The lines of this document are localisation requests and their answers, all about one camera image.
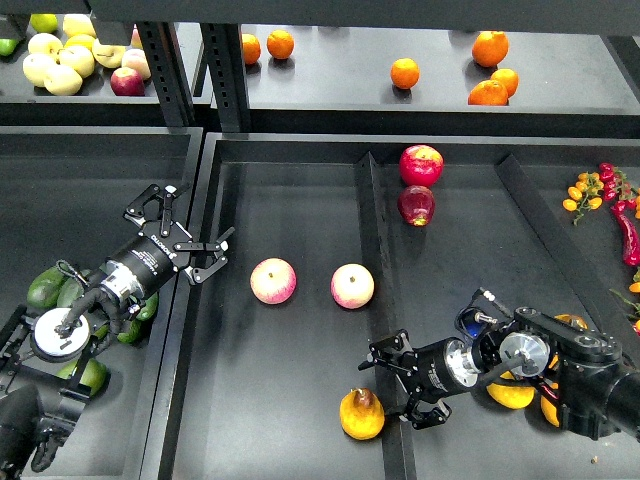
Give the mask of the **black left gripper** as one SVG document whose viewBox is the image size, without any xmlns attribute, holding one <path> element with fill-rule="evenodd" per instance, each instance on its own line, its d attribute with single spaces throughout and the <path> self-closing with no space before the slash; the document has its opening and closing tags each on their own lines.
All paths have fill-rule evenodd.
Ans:
<svg viewBox="0 0 640 480">
<path fill-rule="evenodd" d="M 119 300 L 131 296 L 146 300 L 178 271 L 191 285 L 202 284 L 228 263 L 230 227 L 213 242 L 193 242 L 193 237 L 173 221 L 173 204 L 179 188 L 149 185 L 125 208 L 123 216 L 141 228 L 138 235 L 106 261 L 104 288 Z M 211 258 L 206 267 L 194 267 L 192 258 Z"/>
</svg>

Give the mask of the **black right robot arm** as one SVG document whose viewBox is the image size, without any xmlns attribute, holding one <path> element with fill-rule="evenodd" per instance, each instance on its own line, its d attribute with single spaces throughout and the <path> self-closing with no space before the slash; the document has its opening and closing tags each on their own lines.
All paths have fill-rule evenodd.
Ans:
<svg viewBox="0 0 640 480">
<path fill-rule="evenodd" d="M 370 344 L 360 369 L 382 367 L 402 386 L 405 403 L 389 415 L 416 430 L 444 424 L 446 399 L 490 385 L 532 387 L 560 429 L 599 440 L 639 435 L 639 371 L 608 334 L 530 307 L 509 310 L 476 290 L 457 314 L 459 337 L 415 348 L 400 329 Z"/>
</svg>

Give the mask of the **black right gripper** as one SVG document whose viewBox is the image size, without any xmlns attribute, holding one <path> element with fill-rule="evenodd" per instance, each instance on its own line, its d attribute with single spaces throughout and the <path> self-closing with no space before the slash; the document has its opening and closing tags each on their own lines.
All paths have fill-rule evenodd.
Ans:
<svg viewBox="0 0 640 480">
<path fill-rule="evenodd" d="M 447 422 L 452 410 L 442 400 L 468 392 L 478 381 L 479 369 L 474 364 L 471 347 L 450 337 L 431 345 L 413 348 L 405 329 L 399 329 L 369 345 L 366 359 L 357 369 L 374 366 L 399 374 L 408 400 L 404 405 L 387 409 L 387 416 L 422 430 Z M 420 410 L 419 404 L 433 404 Z"/>
</svg>

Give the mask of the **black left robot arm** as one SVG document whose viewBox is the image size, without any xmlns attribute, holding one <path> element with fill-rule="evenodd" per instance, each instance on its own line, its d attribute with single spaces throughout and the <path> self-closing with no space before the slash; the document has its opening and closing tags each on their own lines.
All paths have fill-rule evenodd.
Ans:
<svg viewBox="0 0 640 480">
<path fill-rule="evenodd" d="M 197 242 L 173 217 L 186 186 L 149 185 L 123 212 L 138 231 L 93 271 L 60 260 L 32 284 L 38 298 L 18 306 L 1 329 L 1 476 L 42 472 L 73 433 L 93 393 L 84 374 L 136 321 L 174 276 L 208 280 L 228 262 L 228 228 Z"/>
</svg>

